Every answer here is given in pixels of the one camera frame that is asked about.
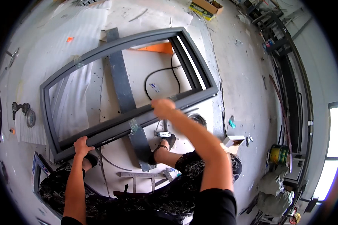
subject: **clear tape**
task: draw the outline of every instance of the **clear tape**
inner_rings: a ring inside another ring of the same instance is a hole
[[[172,101],[176,101],[178,100],[177,96],[176,95],[173,95],[173,96],[170,96],[169,99],[171,99]]]
[[[138,129],[141,128],[141,126],[137,123],[135,118],[129,120],[129,125],[131,127],[131,130],[130,130],[131,135],[134,135],[138,131]]]
[[[82,60],[81,60],[81,56],[78,56],[78,55],[74,56],[74,65],[75,65],[76,69],[79,69],[79,68],[84,66],[84,64],[82,63]]]

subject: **orange tag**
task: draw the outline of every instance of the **orange tag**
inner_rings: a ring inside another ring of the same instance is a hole
[[[66,40],[66,42],[71,42],[74,38],[73,37],[68,37],[68,39]]]

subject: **window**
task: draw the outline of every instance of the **window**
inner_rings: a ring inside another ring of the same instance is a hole
[[[329,104],[329,144],[314,196],[325,200],[338,169],[338,102]]]

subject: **concrete floor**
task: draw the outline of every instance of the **concrete floor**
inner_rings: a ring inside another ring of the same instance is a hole
[[[241,145],[238,151],[243,165],[241,177],[234,184],[239,213],[257,194],[257,182],[265,174],[267,151],[277,140],[276,99],[268,76],[273,74],[258,29],[236,18],[239,12],[233,2],[218,2],[224,10],[208,21],[207,26],[222,79],[227,134],[250,134],[254,140],[249,147]],[[243,45],[235,45],[235,38]],[[266,77],[267,90],[262,76]],[[228,126],[231,115],[235,119],[235,129]],[[250,224],[256,213],[254,208],[249,215],[238,216],[237,224]]]

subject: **hand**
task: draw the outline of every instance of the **hand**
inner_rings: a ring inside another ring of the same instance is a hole
[[[175,109],[175,103],[170,99],[157,99],[151,101],[151,107],[154,108],[154,114],[160,119],[168,119],[172,110]]]
[[[76,140],[76,142],[74,142],[74,147],[75,147],[75,155],[78,156],[86,156],[88,154],[88,152],[90,152],[91,150],[94,150],[95,147],[88,147],[86,145],[86,140],[88,139],[87,136],[81,137],[79,139]]]

